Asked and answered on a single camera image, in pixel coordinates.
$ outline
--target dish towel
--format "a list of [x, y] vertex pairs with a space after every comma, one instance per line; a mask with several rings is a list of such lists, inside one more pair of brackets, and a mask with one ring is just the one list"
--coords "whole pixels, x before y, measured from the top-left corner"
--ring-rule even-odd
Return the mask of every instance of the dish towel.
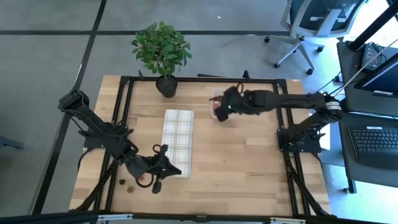
[[192, 172], [193, 111], [166, 110], [162, 144], [169, 145], [166, 156], [182, 171], [173, 177], [190, 178]]

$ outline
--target chair base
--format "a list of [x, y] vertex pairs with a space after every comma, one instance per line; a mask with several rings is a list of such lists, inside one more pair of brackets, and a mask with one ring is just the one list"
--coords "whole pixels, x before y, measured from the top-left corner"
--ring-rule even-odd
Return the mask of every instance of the chair base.
[[315, 70], [314, 63], [312, 59], [310, 58], [308, 52], [305, 50], [304, 45], [309, 46], [309, 47], [318, 47], [317, 52], [322, 52], [323, 48], [325, 47], [324, 45], [321, 44], [316, 44], [313, 42], [306, 41], [303, 37], [297, 37], [297, 38], [290, 38], [290, 37], [282, 37], [282, 36], [276, 36], [276, 35], [270, 35], [269, 37], [266, 37], [264, 39], [265, 43], [268, 43], [270, 40], [278, 40], [281, 42], [285, 42], [288, 44], [292, 44], [293, 47], [285, 54], [283, 57], [275, 63], [275, 68], [278, 68], [280, 64], [292, 53], [296, 53], [297, 49], [301, 51], [303, 54], [304, 58], [307, 60], [308, 64], [310, 64], [311, 69], [307, 70], [307, 74], [311, 75], [312, 72]]

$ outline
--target wooden tabletop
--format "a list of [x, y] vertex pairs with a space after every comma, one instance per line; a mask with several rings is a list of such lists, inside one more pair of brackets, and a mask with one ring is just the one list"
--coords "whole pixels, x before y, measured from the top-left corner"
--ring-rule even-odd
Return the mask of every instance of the wooden tabletop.
[[[111, 121], [119, 80], [120, 76], [114, 75], [103, 78], [95, 113], [104, 121]], [[287, 80], [287, 83], [289, 93], [303, 93], [299, 80]], [[168, 177], [162, 182], [162, 191], [152, 194], [151, 187], [138, 187], [125, 166], [121, 166], [114, 189], [113, 212], [292, 215], [284, 160], [277, 143], [276, 110], [260, 116], [234, 114], [223, 123], [210, 114], [211, 92], [231, 85], [236, 83], [179, 82], [177, 94], [167, 99], [156, 90], [154, 82], [134, 82], [127, 125], [134, 129], [129, 139], [143, 156], [152, 156], [152, 146], [161, 143], [166, 109], [195, 112], [192, 176], [190, 179]], [[272, 91], [271, 84], [263, 83], [245, 83], [244, 88]], [[308, 110], [293, 110], [293, 116], [295, 123], [299, 123], [308, 117]], [[93, 190], [103, 155], [104, 150], [98, 149], [82, 160], [70, 208], [79, 206]], [[319, 161], [305, 153], [301, 153], [301, 159], [307, 188], [330, 212]], [[120, 185], [120, 179], [126, 183]], [[149, 179], [146, 175], [143, 184]], [[129, 185], [135, 187], [131, 194], [127, 193]], [[101, 208], [107, 192], [108, 186], [104, 188]], [[296, 195], [302, 211], [297, 186]]]

